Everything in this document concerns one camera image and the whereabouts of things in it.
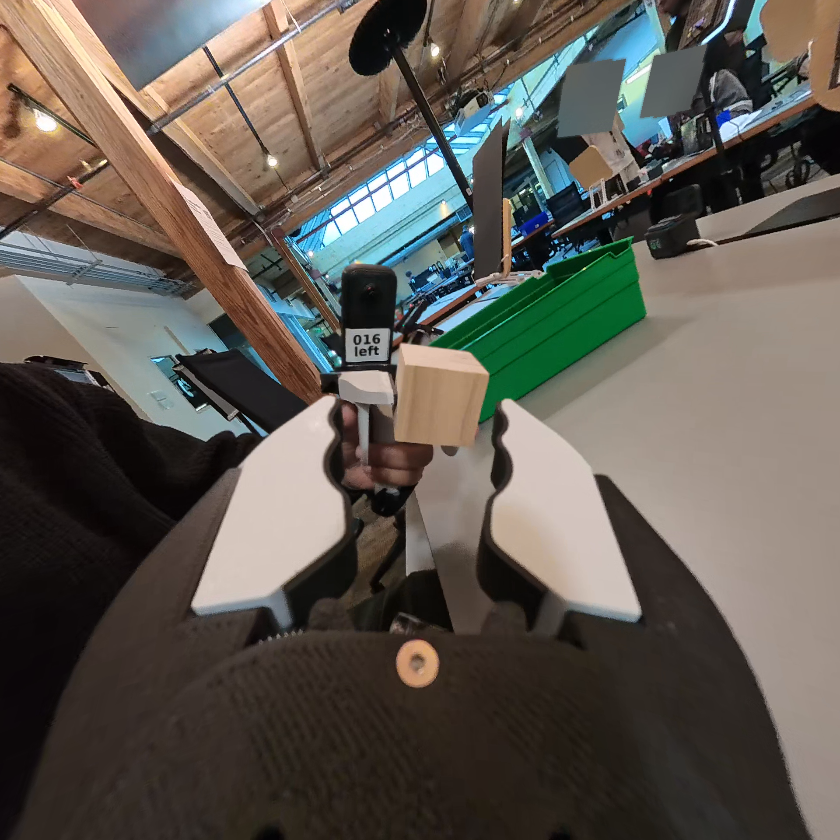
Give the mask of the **person's left forearm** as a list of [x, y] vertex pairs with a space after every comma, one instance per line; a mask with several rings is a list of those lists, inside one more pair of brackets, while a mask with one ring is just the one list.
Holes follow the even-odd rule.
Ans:
[[151, 545], [264, 441], [230, 432], [192, 437], [140, 419], [122, 398], [98, 388], [89, 418], [107, 461], [93, 481], [96, 500]]

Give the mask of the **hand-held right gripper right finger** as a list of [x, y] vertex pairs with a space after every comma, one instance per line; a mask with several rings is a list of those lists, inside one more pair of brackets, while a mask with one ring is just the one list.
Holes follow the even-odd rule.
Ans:
[[478, 547], [478, 583], [535, 634], [568, 613], [636, 624], [634, 583], [592, 468], [563, 437], [511, 399], [498, 403]]

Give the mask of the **medium wooden cube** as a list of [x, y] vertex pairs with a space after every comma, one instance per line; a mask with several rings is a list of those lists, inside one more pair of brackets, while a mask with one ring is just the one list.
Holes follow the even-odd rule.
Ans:
[[476, 440], [490, 374], [469, 352], [403, 344], [397, 354], [395, 441], [441, 448]]

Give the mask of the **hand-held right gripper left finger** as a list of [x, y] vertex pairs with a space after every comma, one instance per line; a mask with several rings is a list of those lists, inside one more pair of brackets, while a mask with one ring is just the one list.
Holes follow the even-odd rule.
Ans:
[[243, 461], [207, 555], [196, 616], [266, 611], [277, 628], [309, 625], [358, 572], [355, 518], [342, 484], [342, 408], [325, 395]]

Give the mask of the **wooden table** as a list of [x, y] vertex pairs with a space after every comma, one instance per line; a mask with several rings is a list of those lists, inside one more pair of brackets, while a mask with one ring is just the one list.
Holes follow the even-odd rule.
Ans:
[[[772, 100], [771, 103], [762, 107], [761, 110], [750, 114], [749, 119], [738, 118], [733, 122], [729, 122], [728, 126], [732, 127], [733, 131], [722, 141], [723, 152], [738, 149], [753, 138], [766, 134], [777, 125], [781, 125], [785, 120], [792, 119], [815, 105], [816, 100], [812, 94], [810, 83], [802, 83], [792, 92], [781, 98]], [[712, 148], [698, 152], [697, 154], [681, 157], [676, 161], [667, 162], [663, 166], [662, 174], [658, 177], [642, 182], [632, 191], [615, 196], [600, 206], [579, 215], [569, 223], [555, 230], [551, 235], [551, 239], [557, 241], [567, 238], [571, 235], [572, 231], [581, 226], [592, 222], [601, 222], [605, 216], [613, 213], [617, 208], [623, 208], [639, 197], [650, 196], [656, 187], [667, 183], [683, 172], [688, 172], [708, 161], [714, 161], [717, 157], [717, 148]]]

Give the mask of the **wooden post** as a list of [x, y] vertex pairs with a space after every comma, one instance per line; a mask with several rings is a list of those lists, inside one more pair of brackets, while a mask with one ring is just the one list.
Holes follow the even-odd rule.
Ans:
[[278, 381], [316, 402], [319, 370], [249, 273], [223, 261], [172, 168], [58, 12], [48, 2], [2, 2], [2, 23]]

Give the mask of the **white paper notice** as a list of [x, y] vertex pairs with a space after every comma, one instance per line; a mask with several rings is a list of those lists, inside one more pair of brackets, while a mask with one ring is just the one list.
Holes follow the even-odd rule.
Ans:
[[234, 268], [248, 272], [243, 260], [239, 257], [235, 248], [230, 244], [222, 229], [216, 223], [208, 208], [202, 200], [191, 190], [178, 181], [172, 181], [173, 186], [181, 194], [190, 212], [201, 225], [204, 233], [209, 237], [216, 251], [223, 261]]

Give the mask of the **green plastic bin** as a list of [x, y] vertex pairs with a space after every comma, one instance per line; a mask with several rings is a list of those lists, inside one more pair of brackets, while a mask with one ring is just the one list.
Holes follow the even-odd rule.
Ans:
[[472, 354], [489, 373], [481, 422], [647, 316], [633, 240], [625, 238], [551, 264], [432, 346]]

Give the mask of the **person's left hand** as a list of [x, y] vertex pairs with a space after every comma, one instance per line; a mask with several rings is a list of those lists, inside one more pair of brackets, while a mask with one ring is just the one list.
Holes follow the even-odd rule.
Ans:
[[428, 444], [368, 444], [360, 441], [355, 415], [342, 431], [343, 479], [352, 490], [372, 490], [375, 486], [413, 487], [432, 462], [433, 447]]

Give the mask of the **adjacent grey desk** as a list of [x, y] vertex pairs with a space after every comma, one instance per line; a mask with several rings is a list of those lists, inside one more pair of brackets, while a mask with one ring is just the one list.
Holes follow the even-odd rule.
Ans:
[[495, 286], [478, 288], [472, 283], [466, 289], [448, 294], [444, 298], [418, 304], [412, 313], [406, 317], [405, 322], [398, 328], [403, 340], [408, 340], [415, 333], [433, 333], [438, 325], [453, 317], [457, 312], [472, 305], [475, 302], [482, 302], [486, 298], [493, 302], [495, 298], [506, 293], [497, 291], [507, 290], [516, 286]]

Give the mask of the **small wooden board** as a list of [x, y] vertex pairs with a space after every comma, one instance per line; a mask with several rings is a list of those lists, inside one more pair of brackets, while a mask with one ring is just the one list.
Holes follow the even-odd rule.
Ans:
[[594, 145], [588, 145], [569, 163], [570, 173], [585, 192], [614, 177], [612, 167]]

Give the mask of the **small black device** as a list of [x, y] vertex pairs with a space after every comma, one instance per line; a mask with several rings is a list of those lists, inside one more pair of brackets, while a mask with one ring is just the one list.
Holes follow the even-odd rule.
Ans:
[[697, 218], [681, 214], [669, 216], [647, 229], [644, 241], [654, 260], [678, 257], [700, 237]]

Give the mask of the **dark display panel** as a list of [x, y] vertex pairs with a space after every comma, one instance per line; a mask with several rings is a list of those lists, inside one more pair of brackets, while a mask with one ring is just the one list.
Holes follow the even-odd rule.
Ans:
[[474, 282], [501, 271], [504, 249], [503, 178], [509, 121], [499, 121], [472, 159]]

